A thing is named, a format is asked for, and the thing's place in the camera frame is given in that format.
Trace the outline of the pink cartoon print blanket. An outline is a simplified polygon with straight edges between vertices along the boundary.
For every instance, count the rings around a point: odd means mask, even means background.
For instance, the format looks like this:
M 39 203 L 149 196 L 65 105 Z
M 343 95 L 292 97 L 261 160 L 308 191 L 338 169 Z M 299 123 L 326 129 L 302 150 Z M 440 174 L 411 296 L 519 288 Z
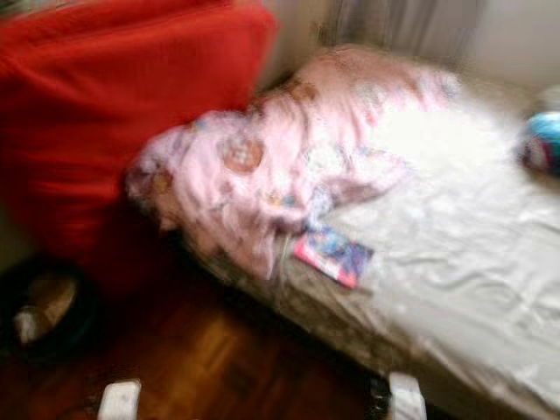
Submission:
M 200 255 L 267 280 L 279 235 L 404 179 L 407 165 L 377 129 L 443 109 L 461 91 L 447 69 L 340 45 L 244 111 L 208 112 L 153 137 L 125 173 L 125 192 Z

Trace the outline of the colourful paperback book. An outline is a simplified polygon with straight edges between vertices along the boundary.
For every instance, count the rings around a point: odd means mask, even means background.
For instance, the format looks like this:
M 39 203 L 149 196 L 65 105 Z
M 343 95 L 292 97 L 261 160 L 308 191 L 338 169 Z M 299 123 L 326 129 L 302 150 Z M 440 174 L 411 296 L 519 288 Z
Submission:
M 309 228 L 293 245 L 292 255 L 348 289 L 359 287 L 375 252 L 331 227 Z

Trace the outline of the brown cardboard scrap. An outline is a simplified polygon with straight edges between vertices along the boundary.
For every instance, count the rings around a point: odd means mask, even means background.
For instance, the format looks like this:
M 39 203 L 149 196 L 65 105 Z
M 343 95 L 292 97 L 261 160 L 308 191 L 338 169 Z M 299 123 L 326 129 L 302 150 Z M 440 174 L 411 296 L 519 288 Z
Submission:
M 43 339 L 67 315 L 74 302 L 77 285 L 63 276 L 44 276 L 32 280 L 24 303 L 13 316 L 13 331 L 21 345 Z

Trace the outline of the large red cushion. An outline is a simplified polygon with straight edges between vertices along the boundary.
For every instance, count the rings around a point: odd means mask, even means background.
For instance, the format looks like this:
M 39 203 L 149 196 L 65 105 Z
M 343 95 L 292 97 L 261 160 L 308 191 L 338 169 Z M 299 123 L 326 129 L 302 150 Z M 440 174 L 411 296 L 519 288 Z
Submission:
M 135 23 L 0 35 L 3 203 L 48 255 L 109 299 L 175 272 L 129 204 L 125 172 L 151 140 L 216 109 L 243 109 L 277 21 L 241 3 Z
M 0 25 L 0 35 L 12 39 L 36 32 L 41 25 L 53 29 L 83 29 L 91 25 L 96 28 L 100 25 L 135 23 L 144 18 L 160 18 L 177 12 L 233 4 L 235 0 L 75 0 L 8 17 Z

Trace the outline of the black round bin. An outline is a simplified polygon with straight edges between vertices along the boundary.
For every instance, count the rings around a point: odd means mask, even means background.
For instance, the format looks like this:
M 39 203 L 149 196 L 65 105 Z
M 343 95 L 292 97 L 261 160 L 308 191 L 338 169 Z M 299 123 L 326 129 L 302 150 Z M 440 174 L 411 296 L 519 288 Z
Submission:
M 13 316 L 25 302 L 25 292 L 39 277 L 69 277 L 77 285 L 76 297 L 66 316 L 43 339 L 21 345 Z M 25 361 L 63 359 L 92 335 L 99 318 L 99 293 L 77 265 L 49 255 L 32 255 L 1 272 L 1 355 Z

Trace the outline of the grey curtain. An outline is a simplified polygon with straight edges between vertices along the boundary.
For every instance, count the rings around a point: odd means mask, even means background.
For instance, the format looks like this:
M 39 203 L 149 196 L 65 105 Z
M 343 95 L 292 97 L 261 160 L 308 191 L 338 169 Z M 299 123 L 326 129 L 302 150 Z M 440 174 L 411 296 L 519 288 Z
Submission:
M 487 0 L 329 0 L 318 40 L 460 67 L 486 10 Z

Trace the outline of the bed with beige floral sheet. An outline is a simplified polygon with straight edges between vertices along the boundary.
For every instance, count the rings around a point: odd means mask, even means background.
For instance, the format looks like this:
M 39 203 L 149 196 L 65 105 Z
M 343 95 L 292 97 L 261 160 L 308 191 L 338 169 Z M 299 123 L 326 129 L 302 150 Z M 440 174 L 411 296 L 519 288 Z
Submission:
M 409 175 L 329 216 L 374 252 L 356 289 L 285 249 L 267 283 L 207 267 L 364 367 L 416 377 L 455 416 L 560 420 L 560 180 L 517 163 L 524 105 L 472 84 L 377 129 Z

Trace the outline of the red white blue striped bolster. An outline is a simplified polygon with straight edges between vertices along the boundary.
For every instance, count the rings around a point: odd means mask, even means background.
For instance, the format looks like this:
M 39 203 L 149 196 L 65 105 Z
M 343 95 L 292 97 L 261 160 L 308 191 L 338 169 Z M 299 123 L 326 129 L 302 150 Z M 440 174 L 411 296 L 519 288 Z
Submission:
M 525 167 L 560 179 L 560 111 L 536 113 L 528 118 L 517 156 Z

